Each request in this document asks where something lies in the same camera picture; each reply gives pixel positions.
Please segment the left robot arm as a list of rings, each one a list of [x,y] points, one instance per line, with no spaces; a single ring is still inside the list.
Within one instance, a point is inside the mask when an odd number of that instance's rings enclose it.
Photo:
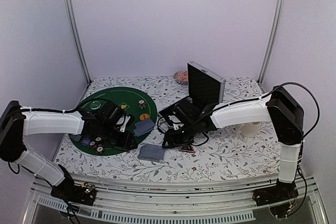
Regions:
[[[137,148],[134,135],[126,130],[131,115],[110,100],[103,99],[98,109],[53,110],[23,107],[11,101],[1,116],[1,159],[16,163],[49,182],[67,200],[78,195],[71,175],[62,166],[53,164],[25,146],[23,138],[35,134],[70,134],[101,138],[115,148]]]

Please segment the single playing card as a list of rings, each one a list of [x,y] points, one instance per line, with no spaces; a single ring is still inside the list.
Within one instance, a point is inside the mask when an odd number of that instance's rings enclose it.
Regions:
[[[144,121],[137,122],[135,125],[135,129],[140,129],[140,130],[149,130],[154,127],[154,122],[149,118]]]

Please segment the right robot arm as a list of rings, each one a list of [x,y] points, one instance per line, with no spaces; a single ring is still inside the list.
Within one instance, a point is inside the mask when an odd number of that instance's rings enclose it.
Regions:
[[[303,131],[303,108],[285,89],[289,85],[294,83],[285,82],[258,97],[227,104],[203,104],[191,96],[183,98],[160,111],[170,125],[164,133],[162,146],[175,148],[189,145],[195,136],[227,126],[270,122],[280,143],[279,173],[271,196],[276,201],[282,201],[295,188],[297,167],[307,136]]]

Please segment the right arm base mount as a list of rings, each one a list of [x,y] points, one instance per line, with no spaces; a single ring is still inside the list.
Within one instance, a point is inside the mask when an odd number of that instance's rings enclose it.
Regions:
[[[279,180],[271,187],[256,189],[253,191],[253,200],[257,206],[264,206],[286,201],[286,203],[270,207],[270,213],[276,218],[284,218],[291,213],[293,203],[299,196],[295,182],[283,183]]]

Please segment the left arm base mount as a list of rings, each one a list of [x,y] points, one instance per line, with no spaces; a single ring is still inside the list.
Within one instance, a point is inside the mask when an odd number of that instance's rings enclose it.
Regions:
[[[66,202],[93,206],[97,191],[95,184],[85,182],[75,185],[73,180],[64,180],[58,186],[53,186],[50,194]]]

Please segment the black red triangle token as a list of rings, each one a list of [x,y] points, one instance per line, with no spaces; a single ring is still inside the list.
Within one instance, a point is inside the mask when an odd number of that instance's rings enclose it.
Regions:
[[[182,146],[180,148],[181,152],[186,152],[186,153],[195,153],[194,147],[192,145],[187,145],[187,146]]]

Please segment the dealt playing card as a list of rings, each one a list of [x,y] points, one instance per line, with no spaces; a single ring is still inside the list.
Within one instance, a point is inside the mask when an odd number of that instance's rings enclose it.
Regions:
[[[81,140],[81,135],[71,135],[71,134],[69,134],[69,138],[70,138],[72,141],[79,142],[79,141]]]
[[[140,129],[134,129],[133,132],[137,137],[140,137],[140,136],[146,134],[148,131],[147,130],[143,131],[143,130],[140,130]]]

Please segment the green and red chip stack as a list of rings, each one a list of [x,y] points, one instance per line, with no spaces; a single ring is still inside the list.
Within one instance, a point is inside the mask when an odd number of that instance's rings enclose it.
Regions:
[[[97,137],[95,140],[89,143],[89,147],[96,151],[98,154],[102,154],[104,152],[104,145],[102,144],[102,138]]]

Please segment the orange big blind button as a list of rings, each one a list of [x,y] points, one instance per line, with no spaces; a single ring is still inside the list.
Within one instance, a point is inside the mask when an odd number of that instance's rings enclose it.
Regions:
[[[150,116],[146,113],[143,113],[143,114],[140,115],[140,120],[141,121],[144,121],[144,120],[149,119],[149,118],[150,118]]]

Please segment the blue playing card deck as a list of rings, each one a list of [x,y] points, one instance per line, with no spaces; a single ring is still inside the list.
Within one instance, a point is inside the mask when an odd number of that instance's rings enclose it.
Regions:
[[[165,150],[158,145],[145,144],[140,148],[138,159],[147,161],[160,161],[164,158]]]

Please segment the clear dealer button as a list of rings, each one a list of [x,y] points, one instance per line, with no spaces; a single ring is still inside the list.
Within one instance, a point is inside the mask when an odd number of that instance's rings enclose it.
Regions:
[[[94,100],[90,103],[90,109],[91,110],[97,110],[101,107],[101,102],[98,100]]]

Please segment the small green chip stack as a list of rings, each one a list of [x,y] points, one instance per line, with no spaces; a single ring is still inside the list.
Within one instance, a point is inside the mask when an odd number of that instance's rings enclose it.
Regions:
[[[139,100],[138,106],[140,109],[144,109],[147,106],[147,102],[145,100]]]

